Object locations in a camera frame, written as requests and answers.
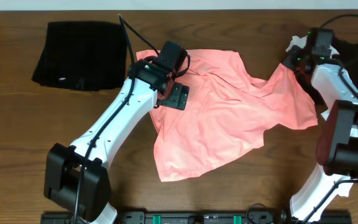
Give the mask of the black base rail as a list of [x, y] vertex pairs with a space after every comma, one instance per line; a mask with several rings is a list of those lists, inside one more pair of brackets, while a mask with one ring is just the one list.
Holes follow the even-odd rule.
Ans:
[[[41, 224], [68, 224], [71, 215], [68, 213], [45, 213], [40, 217]], [[116, 217], [116, 224], [274, 224], [298, 223], [287, 218], [285, 211], [278, 218], [273, 211], [256, 209], [245, 213], [148, 213], [131, 211]], [[351, 214], [346, 211], [323, 212], [317, 222], [322, 224], [352, 224]]]

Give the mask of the pink t-shirt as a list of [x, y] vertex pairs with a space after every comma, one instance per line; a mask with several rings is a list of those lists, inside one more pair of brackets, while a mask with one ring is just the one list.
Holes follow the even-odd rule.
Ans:
[[314, 102], [279, 64], [268, 80], [252, 77], [239, 53], [196, 49], [178, 81], [189, 87], [184, 110], [150, 112], [157, 131], [154, 158], [163, 182], [199, 177], [264, 145], [278, 124], [306, 129], [318, 123]]

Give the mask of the black folded fabric bag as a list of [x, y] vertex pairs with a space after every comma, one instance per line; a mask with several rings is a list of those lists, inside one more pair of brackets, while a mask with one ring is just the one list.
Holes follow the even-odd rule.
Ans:
[[125, 79], [126, 54], [126, 38], [119, 24], [49, 22], [32, 81], [79, 91], [120, 88]]

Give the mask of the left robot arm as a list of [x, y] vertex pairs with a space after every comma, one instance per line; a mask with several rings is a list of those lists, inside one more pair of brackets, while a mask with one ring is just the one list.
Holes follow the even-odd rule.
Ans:
[[116, 99], [68, 147], [56, 143], [46, 159], [44, 196], [67, 209], [45, 213], [41, 223], [114, 223], [108, 170], [140, 119], [159, 106], [184, 110], [189, 87], [177, 83], [189, 53], [167, 41], [156, 56], [133, 63]]

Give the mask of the white t-shirt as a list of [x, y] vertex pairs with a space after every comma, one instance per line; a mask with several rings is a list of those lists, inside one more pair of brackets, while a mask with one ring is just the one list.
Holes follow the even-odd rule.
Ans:
[[[346, 88], [345, 83], [340, 80], [337, 74], [338, 70], [338, 65], [325, 63], [318, 65], [311, 75], [311, 86], [316, 88], [318, 93], [321, 94], [323, 102], [328, 106], [328, 109], [321, 113], [324, 119], [328, 119], [329, 115], [333, 114], [332, 110], [335, 100], [349, 101], [352, 105], [358, 106], [358, 99]], [[324, 173], [322, 165], [317, 165], [304, 186], [292, 199], [300, 200], [307, 197], [316, 199], [317, 197], [322, 197], [325, 193], [329, 192], [329, 187], [334, 186], [340, 180], [343, 180], [344, 183], [333, 191], [333, 195], [347, 197], [352, 187], [352, 184], [348, 182], [350, 179], [348, 175], [327, 175]]]

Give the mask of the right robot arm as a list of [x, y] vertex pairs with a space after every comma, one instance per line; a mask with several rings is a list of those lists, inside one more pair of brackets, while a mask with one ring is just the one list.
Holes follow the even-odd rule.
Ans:
[[316, 144], [316, 166], [290, 199], [293, 223], [349, 223], [326, 207], [347, 197], [358, 184], [358, 44], [335, 37], [331, 29], [312, 28], [294, 37], [284, 66], [318, 104], [326, 105], [325, 125]]

